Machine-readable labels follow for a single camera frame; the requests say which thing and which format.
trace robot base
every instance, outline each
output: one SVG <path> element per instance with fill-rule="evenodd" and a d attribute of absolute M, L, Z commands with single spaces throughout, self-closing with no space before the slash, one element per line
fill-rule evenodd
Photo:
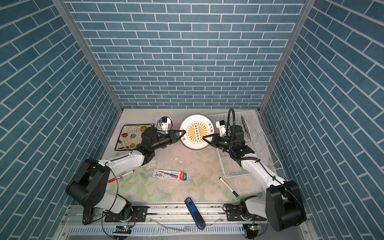
<path fill-rule="evenodd" d="M 131 217 L 135 217 L 136 213 L 136 222 L 145 222 L 145 218 L 147 217 L 147 206 L 132 206 L 130 216 L 128 219 L 122 219 L 121 214 L 115 214 L 113 212 L 109 212 L 105 216 L 105 222 L 127 222 L 133 223 L 134 220 L 131 220 Z"/>
<path fill-rule="evenodd" d="M 239 205 L 225 204 L 223 208 L 227 213 L 227 221 L 229 222 L 252 221 L 256 216 L 260 221 L 266 221 L 263 217 L 250 214 L 246 209 L 245 202 L 240 202 Z"/>

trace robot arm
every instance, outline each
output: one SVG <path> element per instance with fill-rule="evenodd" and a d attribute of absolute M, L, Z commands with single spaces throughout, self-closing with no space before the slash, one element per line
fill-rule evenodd
<path fill-rule="evenodd" d="M 65 192 L 84 207 L 84 225 L 92 222 L 94 207 L 114 213 L 115 218 L 122 222 L 132 217 L 131 203 L 122 196 L 107 191 L 107 182 L 149 163 L 155 156 L 156 149 L 177 142 L 185 134 L 184 130 L 166 130 L 167 133 L 162 134 L 155 127 L 148 127 L 141 134 L 141 144 L 130 153 L 100 161 L 90 158 L 82 163 Z"/>
<path fill-rule="evenodd" d="M 240 201 L 241 215 L 245 219 L 254 215 L 267 218 L 276 231 L 298 225 L 306 220 L 305 209 L 301 199 L 300 189 L 294 181 L 286 181 L 272 172 L 255 152 L 245 145 L 244 133 L 241 126 L 234 124 L 227 129 L 228 122 L 216 122 L 220 134 L 211 134 L 203 137 L 215 148 L 229 153 L 241 167 L 247 170 L 263 187 L 266 192 L 266 201 L 262 202 L 255 196 Z"/>

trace pen package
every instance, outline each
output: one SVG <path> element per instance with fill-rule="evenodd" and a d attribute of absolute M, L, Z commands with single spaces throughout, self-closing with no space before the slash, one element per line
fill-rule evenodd
<path fill-rule="evenodd" d="M 180 181 L 187 180 L 187 174 L 185 172 L 169 171 L 169 170 L 162 170 L 162 169 L 155 169 L 153 171 L 152 177 L 157 177 L 162 179 L 173 179 L 173 180 L 180 180 Z"/>

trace red marker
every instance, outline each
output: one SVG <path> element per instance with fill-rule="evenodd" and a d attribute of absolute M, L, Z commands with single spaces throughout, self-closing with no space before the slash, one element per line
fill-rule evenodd
<path fill-rule="evenodd" d="M 131 174 L 131 173 L 134 173 L 134 172 L 135 172 L 135 170 L 132 170 L 132 171 L 129 171 L 129 172 L 127 172 L 127 173 L 124 173 L 123 175 L 120 175 L 120 176 L 118 176 L 118 177 L 116 177 L 116 178 L 112 178 L 111 180 L 108 180 L 108 183 L 111 183 L 111 182 L 113 182 L 113 181 L 116 181 L 116 179 L 120 179 L 120 178 L 125 177 L 125 176 L 127 176 L 127 175 L 129 175 L 129 174 Z"/>

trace plate with orange pattern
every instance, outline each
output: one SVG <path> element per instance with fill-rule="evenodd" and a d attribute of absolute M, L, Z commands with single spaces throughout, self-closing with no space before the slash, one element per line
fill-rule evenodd
<path fill-rule="evenodd" d="M 203 136 L 215 133 L 212 121 L 202 114 L 192 114 L 184 118 L 179 129 L 186 131 L 180 141 L 184 146 L 193 150 L 207 147 L 209 144 L 203 140 Z"/>

